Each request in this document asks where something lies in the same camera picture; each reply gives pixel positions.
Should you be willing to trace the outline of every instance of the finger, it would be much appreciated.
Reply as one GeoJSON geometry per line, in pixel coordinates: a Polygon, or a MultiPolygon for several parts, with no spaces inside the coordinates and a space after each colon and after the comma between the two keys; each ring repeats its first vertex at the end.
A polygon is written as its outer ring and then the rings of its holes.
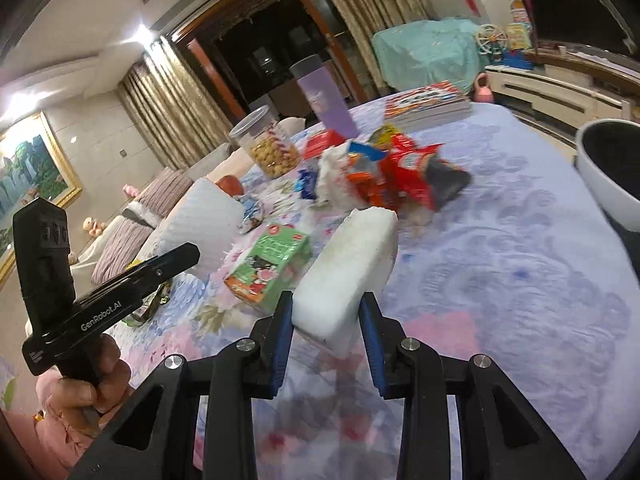
{"type": "Polygon", "coordinates": [[[100,428],[101,430],[104,429],[104,427],[111,421],[115,414],[118,413],[118,410],[122,407],[122,405],[127,402],[127,399],[129,399],[133,392],[135,392],[135,390],[131,386],[128,386],[120,402],[103,416],[101,416],[100,420],[98,421],[98,428],[100,428]]]}
{"type": "Polygon", "coordinates": [[[111,408],[120,403],[124,395],[129,380],[131,378],[131,368],[124,361],[118,361],[113,372],[102,378],[98,385],[98,398],[94,404],[95,409],[100,413],[106,413],[111,408]]]}
{"type": "Polygon", "coordinates": [[[95,438],[98,433],[98,426],[91,424],[84,413],[79,408],[62,408],[60,414],[69,423],[69,425],[76,431],[84,433],[87,436],[95,438]]]}
{"type": "Polygon", "coordinates": [[[108,375],[113,372],[120,359],[120,348],[115,339],[108,334],[100,336],[100,357],[98,358],[98,370],[108,375]]]}
{"type": "Polygon", "coordinates": [[[58,379],[51,387],[50,403],[57,410],[93,406],[98,395],[92,384],[75,379],[58,379]]]}

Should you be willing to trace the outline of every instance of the pink kettlebell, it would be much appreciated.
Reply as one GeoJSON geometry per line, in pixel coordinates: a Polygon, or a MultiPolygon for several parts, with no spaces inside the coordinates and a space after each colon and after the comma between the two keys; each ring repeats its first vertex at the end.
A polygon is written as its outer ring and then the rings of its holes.
{"type": "Polygon", "coordinates": [[[474,81],[474,87],[476,88],[476,92],[474,93],[474,101],[476,103],[493,103],[494,102],[494,93],[491,92],[489,88],[489,78],[486,75],[486,72],[482,72],[478,74],[476,80],[474,81]],[[484,79],[484,84],[481,86],[480,81],[484,79]]]}

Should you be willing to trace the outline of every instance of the stack of books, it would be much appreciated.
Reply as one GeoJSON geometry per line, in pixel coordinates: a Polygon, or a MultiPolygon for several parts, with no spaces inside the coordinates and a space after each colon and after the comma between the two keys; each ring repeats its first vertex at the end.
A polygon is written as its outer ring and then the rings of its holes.
{"type": "Polygon", "coordinates": [[[402,92],[386,101],[385,123],[406,133],[467,117],[471,101],[449,81],[402,92]]]}

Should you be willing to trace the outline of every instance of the framed painting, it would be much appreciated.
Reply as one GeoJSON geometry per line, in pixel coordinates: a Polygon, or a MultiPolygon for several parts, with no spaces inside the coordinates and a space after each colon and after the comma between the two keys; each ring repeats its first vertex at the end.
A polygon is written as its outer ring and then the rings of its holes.
{"type": "Polygon", "coordinates": [[[68,206],[80,181],[39,112],[0,135],[0,286],[14,268],[14,213],[37,197],[68,206]]]}

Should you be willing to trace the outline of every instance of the transparent jar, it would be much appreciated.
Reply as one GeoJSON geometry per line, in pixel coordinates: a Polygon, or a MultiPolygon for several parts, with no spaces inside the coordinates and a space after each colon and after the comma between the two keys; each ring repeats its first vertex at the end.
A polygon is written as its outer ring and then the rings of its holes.
{"type": "Polygon", "coordinates": [[[278,178],[300,163],[300,154],[278,126],[278,121],[263,106],[251,112],[231,130],[232,137],[270,177],[278,178]]]}

